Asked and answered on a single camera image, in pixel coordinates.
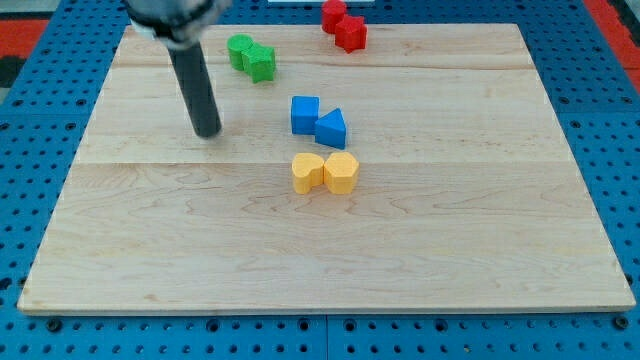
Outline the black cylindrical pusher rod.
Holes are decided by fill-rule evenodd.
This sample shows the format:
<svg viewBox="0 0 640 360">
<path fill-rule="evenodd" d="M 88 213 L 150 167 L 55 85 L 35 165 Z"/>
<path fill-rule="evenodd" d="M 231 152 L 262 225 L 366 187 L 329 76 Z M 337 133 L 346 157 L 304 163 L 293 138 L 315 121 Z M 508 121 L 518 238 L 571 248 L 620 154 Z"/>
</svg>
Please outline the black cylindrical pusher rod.
<svg viewBox="0 0 640 360">
<path fill-rule="evenodd" d="M 194 133 L 205 139 L 217 136 L 222 123 L 201 45 L 168 52 Z"/>
</svg>

